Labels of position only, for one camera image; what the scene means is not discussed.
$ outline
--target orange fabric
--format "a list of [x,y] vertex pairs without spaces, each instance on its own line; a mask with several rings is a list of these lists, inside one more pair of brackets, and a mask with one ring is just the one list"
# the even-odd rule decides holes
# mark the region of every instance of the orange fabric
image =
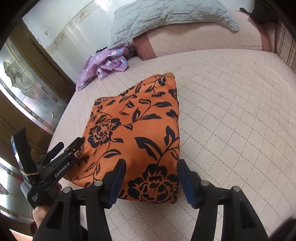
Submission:
[[177,200],[180,155],[179,108],[172,73],[153,75],[115,97],[96,100],[79,163],[64,176],[87,187],[127,164],[119,198],[153,203]]

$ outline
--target purple garment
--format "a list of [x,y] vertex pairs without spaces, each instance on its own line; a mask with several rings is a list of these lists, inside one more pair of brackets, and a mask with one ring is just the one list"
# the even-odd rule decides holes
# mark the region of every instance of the purple garment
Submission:
[[128,55],[128,46],[129,43],[126,42],[116,48],[106,48],[90,56],[77,78],[76,90],[82,90],[96,76],[102,79],[113,70],[125,71],[128,62],[124,56]]

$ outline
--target bed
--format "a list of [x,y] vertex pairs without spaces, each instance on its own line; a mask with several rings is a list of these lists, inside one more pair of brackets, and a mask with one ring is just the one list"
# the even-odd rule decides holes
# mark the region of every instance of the bed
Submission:
[[[147,61],[134,57],[129,66],[75,92],[49,149],[82,135],[96,98],[172,72],[180,102],[181,158],[189,168],[215,186],[240,186],[268,235],[295,218],[296,73],[277,54],[200,50]],[[83,208],[81,213],[85,226]],[[197,214],[182,191],[176,204],[118,199],[106,210],[114,241],[190,240]],[[220,206],[215,240],[221,238],[222,216]]]

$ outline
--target wall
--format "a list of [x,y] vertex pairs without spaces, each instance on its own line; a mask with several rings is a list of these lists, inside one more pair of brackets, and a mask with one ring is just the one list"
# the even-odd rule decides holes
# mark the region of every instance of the wall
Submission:
[[[41,0],[24,23],[61,69],[76,82],[87,58],[107,46],[114,12],[134,0]],[[255,0],[220,0],[252,11]]]

